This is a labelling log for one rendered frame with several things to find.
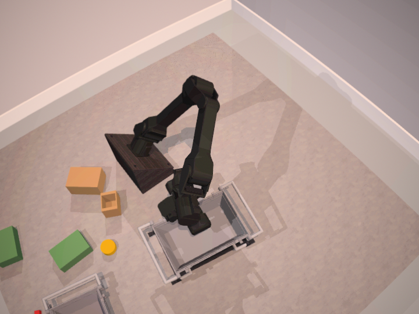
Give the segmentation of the orange cylinder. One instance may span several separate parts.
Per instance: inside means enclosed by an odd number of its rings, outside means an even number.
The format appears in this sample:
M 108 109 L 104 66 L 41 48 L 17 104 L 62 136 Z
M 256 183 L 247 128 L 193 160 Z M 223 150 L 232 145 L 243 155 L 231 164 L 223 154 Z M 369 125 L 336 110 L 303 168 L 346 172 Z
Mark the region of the orange cylinder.
M 100 246 L 101 251 L 106 255 L 113 255 L 116 252 L 116 244 L 113 240 L 105 240 Z

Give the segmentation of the green rectangular block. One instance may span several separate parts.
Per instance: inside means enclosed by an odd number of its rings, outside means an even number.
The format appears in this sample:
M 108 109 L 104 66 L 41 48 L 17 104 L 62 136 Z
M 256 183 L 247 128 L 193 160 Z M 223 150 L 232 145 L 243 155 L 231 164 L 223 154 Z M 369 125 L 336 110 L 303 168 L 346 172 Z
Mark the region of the green rectangular block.
M 0 230 L 0 267 L 23 260 L 17 229 L 9 226 Z
M 78 230 L 49 250 L 53 260 L 64 273 L 92 252 L 93 249 Z

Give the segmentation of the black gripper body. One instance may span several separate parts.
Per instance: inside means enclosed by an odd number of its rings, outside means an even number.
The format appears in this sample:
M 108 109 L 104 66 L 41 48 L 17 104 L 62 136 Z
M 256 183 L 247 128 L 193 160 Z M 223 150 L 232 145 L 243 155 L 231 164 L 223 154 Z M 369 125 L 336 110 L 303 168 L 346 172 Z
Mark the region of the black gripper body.
M 169 195 L 173 194 L 173 196 L 174 196 L 173 189 L 172 189 L 172 180 L 168 181 L 165 184 L 165 187 L 166 187 Z M 175 198 L 175 196 L 174 196 L 174 198 Z M 199 222 L 197 222 L 196 224 L 192 224 L 192 225 L 187 226 L 189 231 L 191 232 L 191 234 L 193 236 L 195 236 L 195 235 L 201 233 L 202 231 L 211 227 L 211 221 L 209 220 L 206 213 L 200 213 L 199 215 L 200 215 Z

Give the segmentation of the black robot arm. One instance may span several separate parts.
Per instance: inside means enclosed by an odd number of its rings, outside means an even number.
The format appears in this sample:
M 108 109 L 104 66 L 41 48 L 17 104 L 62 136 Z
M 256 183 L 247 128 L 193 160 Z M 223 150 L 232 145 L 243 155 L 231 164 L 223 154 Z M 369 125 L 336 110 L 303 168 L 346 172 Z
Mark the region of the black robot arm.
M 199 222 L 197 200 L 205 198 L 213 177 L 211 146 L 216 114 L 220 108 L 218 97 L 212 82 L 192 75 L 182 84 L 182 93 L 158 116 L 148 117 L 134 126 L 135 136 L 127 147 L 135 157 L 150 156 L 153 143 L 159 143 L 166 137 L 166 128 L 191 106 L 198 107 L 191 152 L 183 167 L 173 170 L 172 189 L 176 199 L 172 194 L 158 204 L 167 222 L 177 220 L 182 226 Z M 201 189 L 194 188 L 193 184 L 200 185 Z

